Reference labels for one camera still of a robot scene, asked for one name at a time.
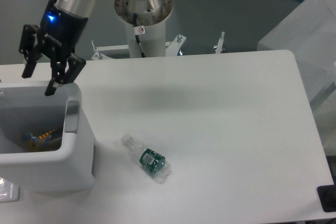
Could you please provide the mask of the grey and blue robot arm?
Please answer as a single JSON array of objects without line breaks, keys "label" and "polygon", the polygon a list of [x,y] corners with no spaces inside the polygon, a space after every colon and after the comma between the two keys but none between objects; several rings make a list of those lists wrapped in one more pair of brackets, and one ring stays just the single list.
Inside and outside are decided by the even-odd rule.
[{"label": "grey and blue robot arm", "polygon": [[45,95],[75,81],[86,61],[75,55],[75,47],[97,0],[49,0],[39,25],[23,26],[18,51],[24,56],[23,78],[30,78],[37,61],[50,60],[51,80]]}]

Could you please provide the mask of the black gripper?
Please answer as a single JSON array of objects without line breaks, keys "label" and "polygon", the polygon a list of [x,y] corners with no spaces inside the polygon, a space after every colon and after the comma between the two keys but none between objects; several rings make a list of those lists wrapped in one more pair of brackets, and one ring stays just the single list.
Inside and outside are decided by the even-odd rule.
[{"label": "black gripper", "polygon": [[[33,75],[41,52],[50,58],[51,66],[51,80],[45,96],[54,95],[61,85],[73,83],[86,65],[84,59],[73,53],[87,22],[87,17],[79,17],[52,7],[45,10],[39,32],[37,25],[24,25],[18,49],[25,60],[22,77],[30,78]],[[36,38],[39,43],[45,42],[41,51],[41,45],[35,45]]]}]

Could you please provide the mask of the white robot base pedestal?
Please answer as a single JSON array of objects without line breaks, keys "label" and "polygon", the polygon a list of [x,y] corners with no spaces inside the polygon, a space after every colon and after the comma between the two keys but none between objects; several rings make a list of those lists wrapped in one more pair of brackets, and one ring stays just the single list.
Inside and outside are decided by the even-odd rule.
[{"label": "white robot base pedestal", "polygon": [[125,25],[131,58],[165,56],[172,0],[115,0],[114,7]]}]

